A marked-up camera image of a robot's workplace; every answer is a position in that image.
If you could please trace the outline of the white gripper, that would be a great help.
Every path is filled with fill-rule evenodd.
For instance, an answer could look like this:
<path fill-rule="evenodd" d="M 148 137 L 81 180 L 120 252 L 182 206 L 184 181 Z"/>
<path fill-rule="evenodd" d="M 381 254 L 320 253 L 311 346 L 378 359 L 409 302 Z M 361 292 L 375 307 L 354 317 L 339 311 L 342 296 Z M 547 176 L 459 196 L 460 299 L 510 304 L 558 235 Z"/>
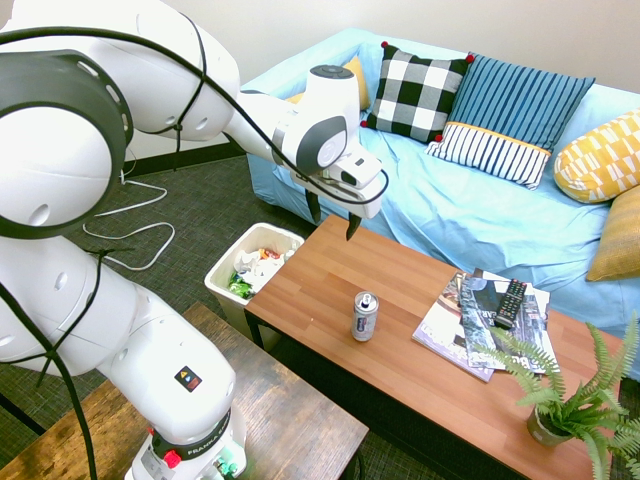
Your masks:
<path fill-rule="evenodd" d="M 321 221 L 319 197 L 346 209 L 348 226 L 345 239 L 351 240 L 362 218 L 372 219 L 380 210 L 380 197 L 386 189 L 381 174 L 382 162 L 369 152 L 347 152 L 331 164 L 320 165 L 317 154 L 298 154 L 297 167 L 308 180 L 297 175 L 305 188 L 305 198 L 315 224 Z"/>

